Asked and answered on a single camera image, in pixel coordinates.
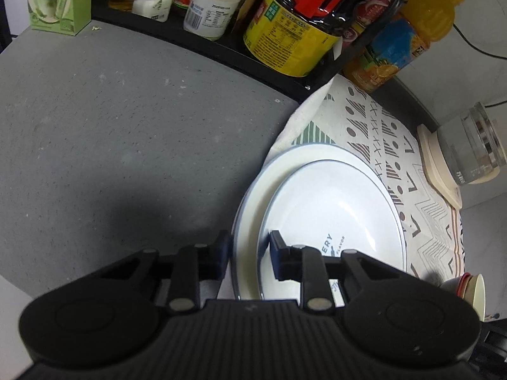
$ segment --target spice rack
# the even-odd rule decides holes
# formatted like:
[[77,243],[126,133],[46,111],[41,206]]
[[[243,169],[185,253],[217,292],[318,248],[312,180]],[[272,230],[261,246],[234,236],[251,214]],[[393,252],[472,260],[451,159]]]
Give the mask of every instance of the spice rack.
[[[210,41],[183,29],[183,18],[169,13],[166,22],[153,21],[108,7],[108,0],[92,0],[92,18],[138,31],[152,37],[179,45],[228,65],[301,103],[319,87],[326,84],[343,66],[360,54],[382,28],[396,15],[403,0],[392,0],[389,7],[334,60],[329,52],[306,77],[289,77],[254,59],[243,45],[244,30],[229,34],[217,41]],[[250,18],[244,22],[248,25]]]

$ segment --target black cable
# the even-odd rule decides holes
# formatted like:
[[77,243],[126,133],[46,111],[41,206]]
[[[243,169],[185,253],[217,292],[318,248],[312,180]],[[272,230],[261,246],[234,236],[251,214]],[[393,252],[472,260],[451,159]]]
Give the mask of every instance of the black cable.
[[496,54],[491,54],[491,53],[488,53],[488,52],[485,52],[483,50],[481,50],[480,48],[477,48],[475,47],[475,45],[473,45],[471,42],[469,42],[466,37],[463,35],[463,33],[461,32],[461,30],[457,27],[456,24],[453,24],[452,25],[454,27],[454,29],[458,32],[458,34],[461,36],[461,38],[463,40],[465,40],[465,43],[467,43],[470,47],[472,47],[474,50],[478,51],[479,53],[481,54],[484,54],[484,55],[487,55],[489,57],[493,57],[494,59],[499,59],[499,60],[507,60],[507,57],[502,57],[501,55],[496,55]]
[[500,101],[499,103],[495,103],[495,104],[490,104],[489,106],[484,106],[484,108],[490,108],[490,107],[501,106],[502,104],[505,104],[505,103],[507,103],[507,100]]

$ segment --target white plate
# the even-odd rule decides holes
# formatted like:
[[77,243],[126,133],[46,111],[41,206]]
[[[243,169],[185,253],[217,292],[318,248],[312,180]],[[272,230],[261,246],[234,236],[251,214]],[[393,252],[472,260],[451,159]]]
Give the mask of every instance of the white plate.
[[[300,284],[275,279],[268,234],[279,230],[288,246],[314,247],[323,256],[339,257],[356,249],[397,269],[405,270],[405,243],[391,199],[372,179],[340,161],[315,161],[290,175],[273,196],[259,232],[259,286],[263,299],[295,298]],[[330,281],[336,306],[343,300]]]
[[[257,283],[257,241],[260,225],[272,196],[283,180],[294,171],[317,160],[342,161],[359,168],[382,189],[385,196],[389,197],[389,193],[373,170],[359,157],[341,147],[313,143],[295,146],[283,152],[270,161],[250,185],[237,214],[233,227],[234,247],[231,262],[232,283],[237,298],[260,299]],[[391,211],[396,213],[394,204],[389,201]],[[397,215],[396,221],[402,239],[401,221]]]

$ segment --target patterned cloth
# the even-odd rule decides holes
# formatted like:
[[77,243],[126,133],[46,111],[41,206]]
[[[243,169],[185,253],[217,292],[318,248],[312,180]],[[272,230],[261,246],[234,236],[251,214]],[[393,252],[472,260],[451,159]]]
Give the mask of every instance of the patterned cloth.
[[[464,273],[460,214],[428,184],[417,140],[395,116],[338,75],[307,121],[292,145],[339,145],[368,163],[387,187],[404,229],[408,273],[433,284]],[[269,159],[281,151],[277,140]]]

